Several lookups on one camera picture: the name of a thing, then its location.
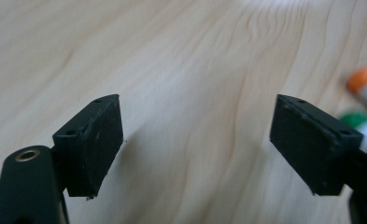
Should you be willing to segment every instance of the wooden table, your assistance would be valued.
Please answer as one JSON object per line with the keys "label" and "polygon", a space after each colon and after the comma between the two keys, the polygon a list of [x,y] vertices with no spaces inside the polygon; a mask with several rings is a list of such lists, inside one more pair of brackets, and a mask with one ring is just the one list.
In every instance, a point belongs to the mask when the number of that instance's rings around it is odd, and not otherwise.
{"label": "wooden table", "polygon": [[367,64],[367,1],[0,0],[0,170],[91,100],[127,142],[72,223],[349,223],[269,142],[275,96],[338,116]]}

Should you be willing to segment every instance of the wood grain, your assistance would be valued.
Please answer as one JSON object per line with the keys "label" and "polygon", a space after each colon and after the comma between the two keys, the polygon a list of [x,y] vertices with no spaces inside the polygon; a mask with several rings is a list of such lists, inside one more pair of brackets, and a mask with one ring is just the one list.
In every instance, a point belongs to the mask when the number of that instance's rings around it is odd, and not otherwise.
{"label": "wood grain", "polygon": [[127,140],[72,223],[349,223],[268,141],[275,95],[334,116],[367,64],[367,1],[0,0],[0,170],[120,95]]}

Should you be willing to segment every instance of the green object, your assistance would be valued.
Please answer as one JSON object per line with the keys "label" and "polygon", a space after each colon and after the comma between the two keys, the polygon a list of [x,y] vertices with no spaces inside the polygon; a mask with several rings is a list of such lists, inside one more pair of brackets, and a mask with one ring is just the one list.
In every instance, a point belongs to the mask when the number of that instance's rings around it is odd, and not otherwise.
{"label": "green object", "polygon": [[342,116],[340,121],[351,128],[358,129],[360,125],[367,121],[367,114],[362,112],[348,113]]}

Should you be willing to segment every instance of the orange cap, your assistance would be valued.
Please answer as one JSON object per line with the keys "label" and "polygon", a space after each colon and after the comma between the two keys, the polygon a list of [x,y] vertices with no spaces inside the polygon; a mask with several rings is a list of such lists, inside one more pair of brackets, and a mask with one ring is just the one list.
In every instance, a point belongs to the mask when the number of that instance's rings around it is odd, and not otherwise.
{"label": "orange cap", "polygon": [[349,78],[346,86],[353,92],[358,93],[367,86],[367,67],[364,67],[357,71],[352,77]]}

